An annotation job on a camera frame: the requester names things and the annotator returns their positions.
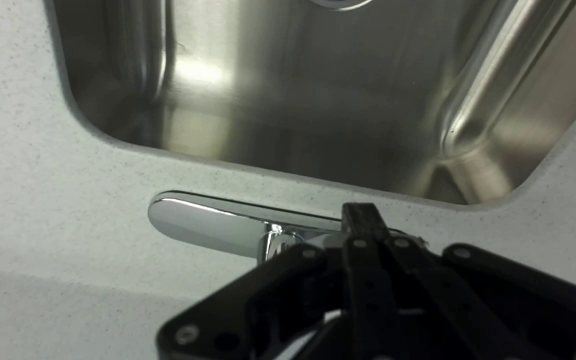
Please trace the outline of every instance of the stainless steel sink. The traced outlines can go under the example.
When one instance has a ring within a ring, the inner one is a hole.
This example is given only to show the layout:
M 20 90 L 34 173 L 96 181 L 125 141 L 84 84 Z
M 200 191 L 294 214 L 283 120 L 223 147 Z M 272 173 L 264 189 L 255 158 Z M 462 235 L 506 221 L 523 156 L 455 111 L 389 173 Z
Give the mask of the stainless steel sink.
M 442 201 L 519 186 L 576 118 L 573 0 L 48 0 L 90 123 Z

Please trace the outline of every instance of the white countertop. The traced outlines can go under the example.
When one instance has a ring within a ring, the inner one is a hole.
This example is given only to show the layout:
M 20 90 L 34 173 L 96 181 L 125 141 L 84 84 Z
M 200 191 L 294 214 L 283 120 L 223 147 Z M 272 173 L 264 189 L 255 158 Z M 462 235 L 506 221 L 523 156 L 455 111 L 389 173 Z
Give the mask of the white countertop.
M 0 358 L 155 358 L 153 331 L 253 266 L 174 241 L 162 189 L 338 216 L 376 201 L 439 250 L 470 241 L 576 281 L 576 123 L 507 199 L 462 208 L 117 143 L 75 114 L 42 0 L 0 0 Z

